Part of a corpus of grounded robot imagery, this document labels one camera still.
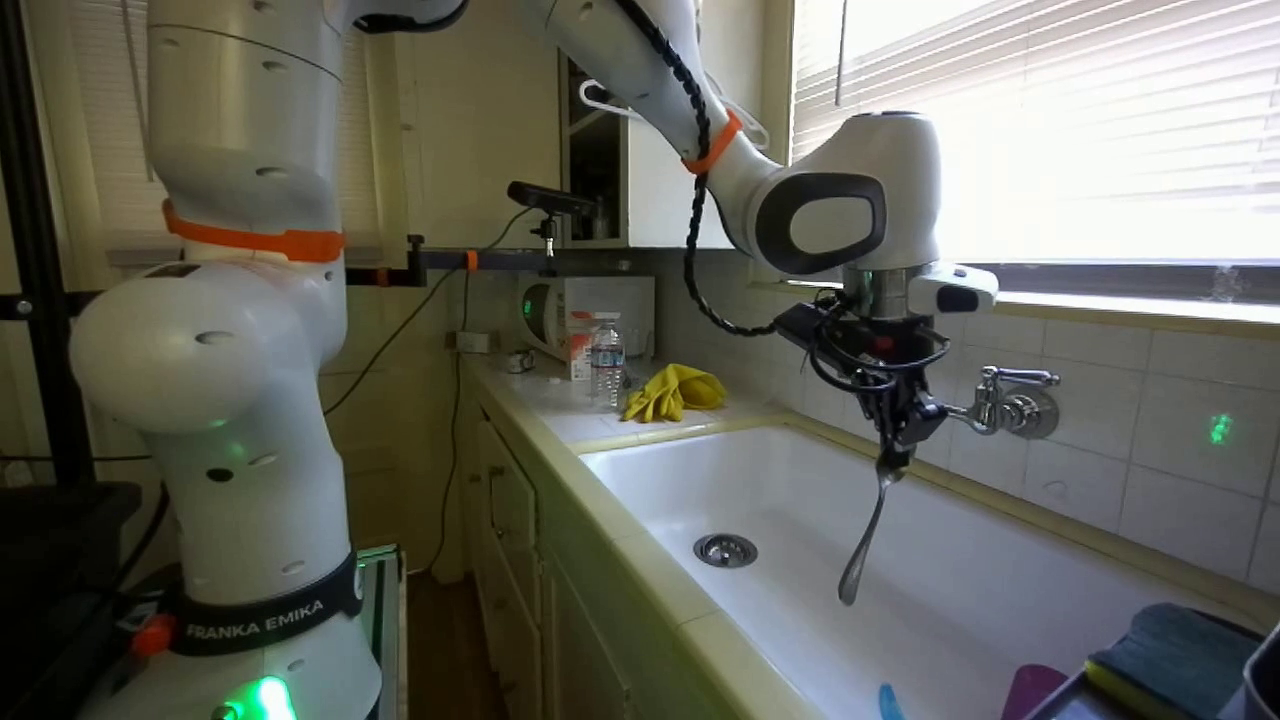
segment sink drain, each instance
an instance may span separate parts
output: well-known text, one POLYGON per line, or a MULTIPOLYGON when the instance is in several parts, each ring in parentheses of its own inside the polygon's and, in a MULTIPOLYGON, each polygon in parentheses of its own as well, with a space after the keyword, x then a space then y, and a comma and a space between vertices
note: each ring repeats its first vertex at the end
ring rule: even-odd
POLYGON ((752 541, 731 531, 711 531, 693 546, 693 555, 711 570, 747 570, 760 551, 752 541))

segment window blind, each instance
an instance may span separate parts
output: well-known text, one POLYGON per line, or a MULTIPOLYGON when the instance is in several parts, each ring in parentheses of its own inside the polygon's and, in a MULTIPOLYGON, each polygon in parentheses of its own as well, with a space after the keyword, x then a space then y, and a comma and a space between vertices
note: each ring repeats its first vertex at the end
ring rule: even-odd
MULTIPOLYGON (((145 0, 63 0, 68 31, 71 31, 71 93, 80 96, 83 118, 60 119, 57 131, 83 131, 89 169, 94 169, 94 199, 80 199, 80 225, 89 244, 107 253, 140 253, 140 248, 177 248, 163 231, 160 199, 163 186, 148 169, 145 153, 145 109, 148 109, 148 3, 145 0)), ((373 78, 364 64, 364 36, 345 36, 345 131, 340 145, 340 216, 348 244, 375 244, 381 199, 375 199, 375 161, 373 161, 373 78)))
POLYGON ((791 93, 935 123, 956 260, 1280 266, 1275 0, 802 0, 791 93))

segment countertop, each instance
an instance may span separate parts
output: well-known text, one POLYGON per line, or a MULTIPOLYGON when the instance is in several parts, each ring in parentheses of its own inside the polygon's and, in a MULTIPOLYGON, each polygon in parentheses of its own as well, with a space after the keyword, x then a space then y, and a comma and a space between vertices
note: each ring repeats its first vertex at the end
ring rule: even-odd
POLYGON ((627 423, 610 408, 584 408, 567 398, 567 382, 534 367, 510 372, 478 356, 469 366, 505 432, 535 453, 561 487, 598 526, 602 541, 623 560, 650 604, 671 624, 683 652, 717 679, 737 718, 822 718, 795 688, 773 673, 745 631, 683 577, 683 570, 633 520, 602 482, 579 464, 584 453, 627 450, 650 442, 700 435, 747 423, 795 423, 791 411, 731 398, 722 411, 683 411, 678 423, 627 423))

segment yellow glove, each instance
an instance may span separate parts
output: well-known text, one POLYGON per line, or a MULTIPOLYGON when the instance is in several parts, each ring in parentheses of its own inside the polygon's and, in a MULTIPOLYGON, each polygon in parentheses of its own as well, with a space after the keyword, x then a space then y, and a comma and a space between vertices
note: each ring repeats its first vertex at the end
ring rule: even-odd
POLYGON ((722 377, 693 366, 668 366, 640 394, 633 394, 623 420, 635 420, 635 423, 682 420, 683 408, 726 408, 726 405, 727 405, 727 388, 722 385, 722 377))

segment faucet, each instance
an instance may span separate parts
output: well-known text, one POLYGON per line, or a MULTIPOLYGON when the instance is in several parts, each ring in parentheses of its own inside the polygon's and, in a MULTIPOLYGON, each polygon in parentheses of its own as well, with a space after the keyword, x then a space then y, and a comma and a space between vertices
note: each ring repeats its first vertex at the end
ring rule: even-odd
POLYGON ((997 435, 1003 429, 1026 442, 1044 442, 1062 423, 1050 385, 1062 385, 1050 367, 986 366, 971 405, 950 411, 982 435, 997 435))

